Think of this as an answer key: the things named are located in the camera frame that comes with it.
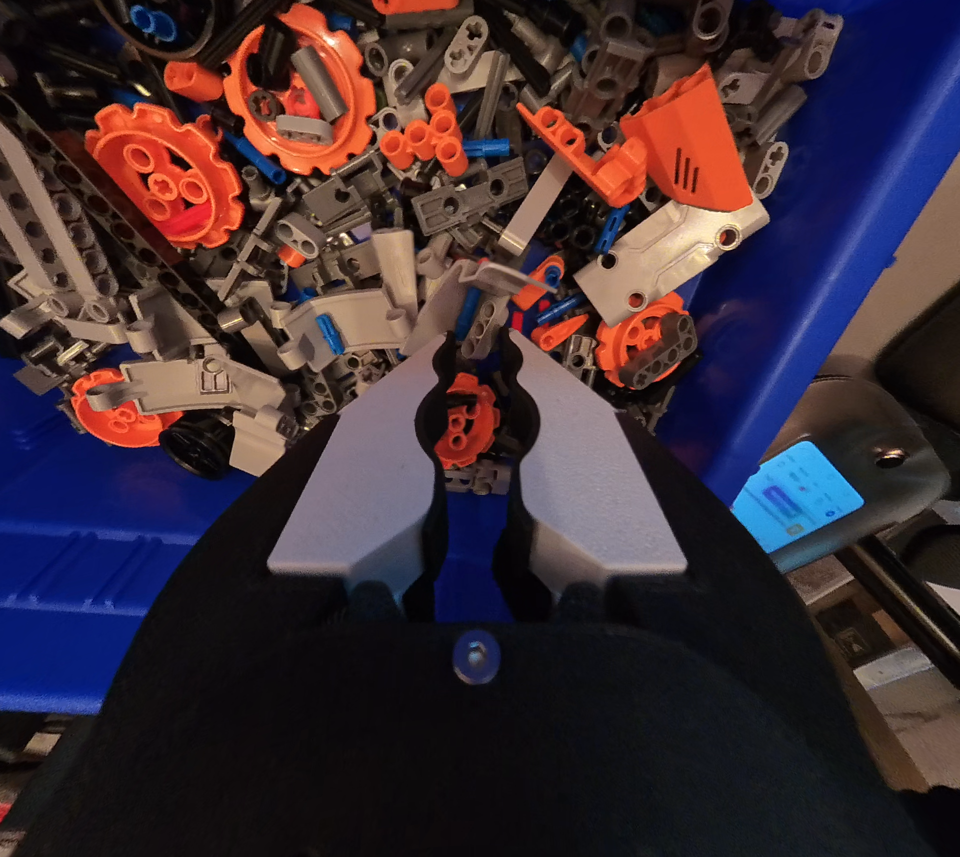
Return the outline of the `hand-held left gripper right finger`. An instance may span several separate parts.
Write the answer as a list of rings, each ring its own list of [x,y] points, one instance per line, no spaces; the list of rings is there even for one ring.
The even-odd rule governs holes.
[[[518,445],[493,576],[518,621],[571,586],[674,579],[688,568],[617,411],[519,331],[500,343]]]

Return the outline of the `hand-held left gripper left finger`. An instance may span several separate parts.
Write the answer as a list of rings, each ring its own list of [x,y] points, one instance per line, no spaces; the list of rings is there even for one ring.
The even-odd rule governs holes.
[[[270,572],[385,584],[414,620],[435,617],[449,548],[444,473],[456,343],[439,335],[341,411],[269,557]]]

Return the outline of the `orange sprocket with grey beam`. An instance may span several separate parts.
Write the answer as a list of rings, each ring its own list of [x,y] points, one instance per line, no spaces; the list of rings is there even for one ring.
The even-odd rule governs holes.
[[[630,391],[665,379],[698,347],[693,319],[675,291],[615,326],[601,323],[596,340],[596,367],[607,382]]]

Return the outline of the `pile of plastic building pieces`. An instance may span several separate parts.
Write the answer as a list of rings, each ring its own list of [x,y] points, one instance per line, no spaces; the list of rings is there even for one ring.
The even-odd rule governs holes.
[[[258,475],[428,310],[474,368],[658,204],[741,243],[844,27],[810,1],[30,3],[2,354],[101,448]]]

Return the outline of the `blue plastic bin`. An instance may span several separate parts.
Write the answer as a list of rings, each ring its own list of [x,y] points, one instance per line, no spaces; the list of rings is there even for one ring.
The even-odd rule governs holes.
[[[733,501],[958,153],[959,0],[769,0],[845,25],[770,224],[700,278],[703,360],[656,428]],[[2,359],[2,710],[94,715],[164,581],[253,483],[78,434]]]

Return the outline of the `smartphone in leather holder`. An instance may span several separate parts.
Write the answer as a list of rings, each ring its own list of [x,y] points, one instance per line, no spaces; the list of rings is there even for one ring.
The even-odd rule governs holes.
[[[949,482],[890,393],[864,378],[820,376],[731,510],[788,573],[920,514]]]

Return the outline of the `black metal bar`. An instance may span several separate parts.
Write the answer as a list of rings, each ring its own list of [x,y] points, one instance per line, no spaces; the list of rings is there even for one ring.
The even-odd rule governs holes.
[[[839,549],[834,556],[958,689],[959,618],[953,609],[876,536]]]

